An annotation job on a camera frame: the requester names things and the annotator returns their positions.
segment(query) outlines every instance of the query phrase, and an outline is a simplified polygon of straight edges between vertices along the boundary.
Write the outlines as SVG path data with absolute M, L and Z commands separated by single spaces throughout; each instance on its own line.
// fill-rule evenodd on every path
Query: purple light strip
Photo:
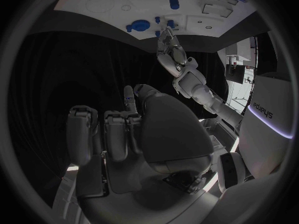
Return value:
M 276 128 L 274 128 L 273 126 L 271 126 L 269 123 L 267 123 L 265 120 L 263 120 L 263 118 L 259 117 L 252 109 L 250 106 L 248 106 L 248 109 L 251 111 L 251 113 L 253 113 L 261 122 L 263 122 L 265 125 L 267 125 L 269 128 L 273 129 L 276 133 L 279 133 L 281 136 L 285 137 L 285 138 L 293 138 L 293 136 L 290 135 L 286 135 L 284 133 L 282 133 L 281 131 L 277 130 Z

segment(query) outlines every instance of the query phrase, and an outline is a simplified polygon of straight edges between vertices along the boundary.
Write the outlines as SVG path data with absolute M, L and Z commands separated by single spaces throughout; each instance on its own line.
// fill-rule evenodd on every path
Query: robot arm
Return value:
M 179 45 L 177 37 L 168 26 L 158 40 L 157 59 L 160 64 L 174 76 L 173 87 L 177 93 L 196 102 L 239 131 L 243 116 L 223 103 L 223 100 L 213 94 L 206 85 L 206 79 L 196 68 L 198 64 L 192 57 L 187 59 L 186 53 Z

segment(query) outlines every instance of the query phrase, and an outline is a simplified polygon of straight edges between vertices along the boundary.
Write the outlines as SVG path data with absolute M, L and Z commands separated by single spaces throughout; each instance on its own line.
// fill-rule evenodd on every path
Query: black curtain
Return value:
M 228 85 L 218 54 L 187 56 L 197 60 L 207 85 L 226 100 Z M 172 80 L 155 54 L 109 38 L 78 32 L 26 38 L 10 82 L 10 133 L 23 171 L 49 206 L 70 164 L 65 130 L 72 106 L 97 109 L 103 121 L 105 111 L 124 110 L 124 86 L 149 84 L 184 102 L 198 118 L 215 117 L 194 100 L 178 95 Z

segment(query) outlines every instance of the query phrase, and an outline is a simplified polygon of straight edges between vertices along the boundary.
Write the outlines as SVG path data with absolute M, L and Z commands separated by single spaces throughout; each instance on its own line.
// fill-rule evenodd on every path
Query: blue knob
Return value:
M 158 24 L 160 23 L 160 17 L 159 16 L 156 16 L 155 20 L 156 20 L 156 23 L 158 23 Z
M 169 20 L 167 22 L 167 26 L 170 26 L 172 29 L 174 29 L 174 21 L 173 20 Z
M 131 25 L 126 26 L 126 29 L 127 29 L 127 32 L 131 32 L 132 31 L 132 26 Z
M 145 20 L 137 20 L 132 23 L 132 29 L 136 31 L 145 31 L 149 29 L 150 23 Z
M 171 9 L 179 9 L 179 3 L 178 3 L 178 0 L 169 0 L 169 3 L 170 3 L 170 7 Z

